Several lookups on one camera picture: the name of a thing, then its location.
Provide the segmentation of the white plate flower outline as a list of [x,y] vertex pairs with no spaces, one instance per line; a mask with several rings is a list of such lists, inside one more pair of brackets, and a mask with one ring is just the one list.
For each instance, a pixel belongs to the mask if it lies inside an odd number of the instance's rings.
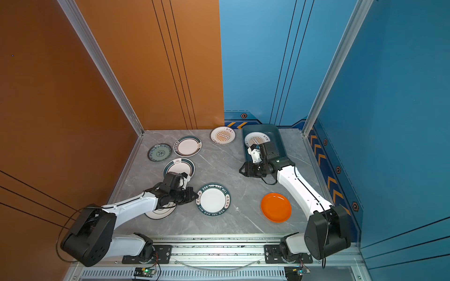
[[162,220],[166,217],[170,216],[176,210],[176,206],[172,206],[170,208],[163,208],[151,212],[145,213],[145,215],[151,220]]

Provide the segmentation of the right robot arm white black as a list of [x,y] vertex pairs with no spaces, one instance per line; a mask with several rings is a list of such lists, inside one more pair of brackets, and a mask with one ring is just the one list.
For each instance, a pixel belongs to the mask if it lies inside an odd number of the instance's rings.
[[281,239],[281,255],[287,262],[300,259],[302,254],[324,261],[351,246],[350,216],[345,208],[334,206],[314,190],[295,163],[280,154],[274,142],[252,144],[247,153],[251,160],[242,165],[239,173],[260,179],[272,176],[292,195],[308,219],[304,233]]

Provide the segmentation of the white orange sunburst plate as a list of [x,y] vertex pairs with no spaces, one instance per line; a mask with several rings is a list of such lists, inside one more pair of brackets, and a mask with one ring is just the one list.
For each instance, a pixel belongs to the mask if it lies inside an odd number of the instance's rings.
[[263,132],[251,132],[244,137],[244,144],[249,148],[252,145],[260,145],[270,142],[271,139]]
[[212,130],[210,139],[218,145],[228,145],[236,138],[236,133],[233,129],[227,126],[220,126]]

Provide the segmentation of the aluminium corner post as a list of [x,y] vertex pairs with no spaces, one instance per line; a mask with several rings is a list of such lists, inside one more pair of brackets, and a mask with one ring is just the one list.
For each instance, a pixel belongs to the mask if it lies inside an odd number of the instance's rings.
[[330,62],[327,73],[308,114],[308,118],[302,130],[304,137],[309,135],[313,125],[315,124],[372,4],[373,0],[360,0],[356,2],[355,8],[350,16],[349,22],[344,30],[336,52]]
[[79,7],[77,6],[77,3],[73,0],[58,0],[57,2],[77,33],[77,36],[81,40],[84,48],[90,55],[103,80],[108,85],[117,103],[123,110],[123,113],[127,117],[134,131],[139,137],[142,137],[144,134],[144,128],[132,108],[127,96],[125,95],[125,92],[116,75],[104,56],[103,51],[97,43],[96,38],[84,19]]

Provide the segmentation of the white orange sunburst plate back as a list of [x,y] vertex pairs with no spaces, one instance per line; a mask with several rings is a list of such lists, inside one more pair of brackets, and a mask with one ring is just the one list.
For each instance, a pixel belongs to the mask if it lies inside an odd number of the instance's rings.
[[210,139],[218,145],[228,145],[236,138],[236,133],[233,129],[227,126],[220,126],[212,130]]

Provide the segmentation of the aluminium frame rail front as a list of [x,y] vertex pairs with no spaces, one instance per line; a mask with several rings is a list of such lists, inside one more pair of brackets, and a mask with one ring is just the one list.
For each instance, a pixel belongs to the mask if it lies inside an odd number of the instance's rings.
[[[212,235],[150,235],[155,249],[172,246],[170,251],[158,253],[159,264],[194,267],[271,266],[271,256],[265,246],[278,247],[287,234],[212,234]],[[124,255],[103,258],[93,266],[125,266]],[[355,243],[326,258],[326,266],[365,266]]]

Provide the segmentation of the white plate dark green rim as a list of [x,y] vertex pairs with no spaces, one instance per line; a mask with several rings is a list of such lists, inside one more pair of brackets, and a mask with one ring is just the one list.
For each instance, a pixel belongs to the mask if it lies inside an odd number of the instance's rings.
[[197,154],[198,152],[200,152],[201,148],[201,140],[193,135],[181,137],[173,145],[173,151],[177,155],[184,158],[188,158]]

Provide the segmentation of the right aluminium corner post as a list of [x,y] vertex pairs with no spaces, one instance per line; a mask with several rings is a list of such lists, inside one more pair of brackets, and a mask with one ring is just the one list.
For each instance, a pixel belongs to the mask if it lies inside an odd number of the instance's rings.
[[315,124],[372,4],[373,0],[360,0],[356,2],[355,8],[350,16],[349,22],[344,30],[336,52],[330,62],[327,73],[308,114],[308,118],[302,130],[304,137],[309,135],[313,125]]

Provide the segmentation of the white plate green lettered rim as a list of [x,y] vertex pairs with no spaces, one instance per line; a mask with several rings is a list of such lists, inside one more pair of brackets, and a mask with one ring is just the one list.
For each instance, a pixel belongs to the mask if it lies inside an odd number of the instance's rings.
[[209,183],[200,188],[197,193],[198,210],[209,217],[224,214],[230,207],[231,195],[228,189],[218,183]]

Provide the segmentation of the white orange sunburst plate front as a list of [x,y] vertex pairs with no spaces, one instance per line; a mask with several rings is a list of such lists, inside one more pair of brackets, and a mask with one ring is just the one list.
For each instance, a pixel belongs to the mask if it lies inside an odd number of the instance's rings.
[[251,132],[244,137],[244,144],[249,148],[252,145],[260,145],[270,142],[271,139],[263,132]]

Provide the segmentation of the left aluminium corner post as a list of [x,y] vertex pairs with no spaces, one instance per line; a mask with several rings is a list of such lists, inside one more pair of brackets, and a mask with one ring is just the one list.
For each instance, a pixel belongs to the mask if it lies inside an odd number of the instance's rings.
[[77,6],[77,3],[73,0],[58,0],[57,2],[77,33],[77,36],[81,40],[84,48],[90,55],[103,80],[108,85],[117,103],[123,110],[123,113],[127,117],[134,131],[139,137],[142,137],[144,134],[144,128],[132,108],[127,96],[125,95],[125,92],[116,75],[104,56],[103,51],[97,43],[96,38],[84,19],[79,7]]

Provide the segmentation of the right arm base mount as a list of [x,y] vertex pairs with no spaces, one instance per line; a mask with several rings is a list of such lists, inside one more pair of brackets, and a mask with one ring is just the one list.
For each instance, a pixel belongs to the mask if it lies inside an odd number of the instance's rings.
[[313,263],[313,258],[308,253],[292,254],[285,246],[281,244],[264,246],[265,262],[275,263]]

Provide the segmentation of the teal plastic bin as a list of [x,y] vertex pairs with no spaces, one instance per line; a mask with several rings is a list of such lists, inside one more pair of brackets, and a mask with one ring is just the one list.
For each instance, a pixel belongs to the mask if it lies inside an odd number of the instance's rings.
[[263,133],[264,135],[267,135],[270,142],[275,143],[275,146],[277,147],[280,156],[281,157],[287,156],[287,152],[285,150],[285,146],[281,138],[280,130],[275,125],[272,124],[246,125],[242,128],[244,155],[246,161],[252,161],[250,154],[247,152],[248,150],[247,135],[254,132],[260,132]]

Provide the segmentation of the left green circuit board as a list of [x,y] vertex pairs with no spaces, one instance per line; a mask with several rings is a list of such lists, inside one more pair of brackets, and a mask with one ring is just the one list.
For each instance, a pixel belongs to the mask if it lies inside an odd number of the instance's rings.
[[154,268],[139,268],[136,267],[133,273],[133,278],[138,281],[155,280],[158,277],[158,271]]

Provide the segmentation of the small green patterned plate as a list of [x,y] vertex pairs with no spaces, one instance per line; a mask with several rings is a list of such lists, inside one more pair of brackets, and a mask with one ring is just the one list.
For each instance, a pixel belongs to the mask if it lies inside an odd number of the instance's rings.
[[168,144],[156,144],[152,146],[148,153],[147,157],[152,162],[161,162],[167,158],[169,158],[172,154],[172,148]]

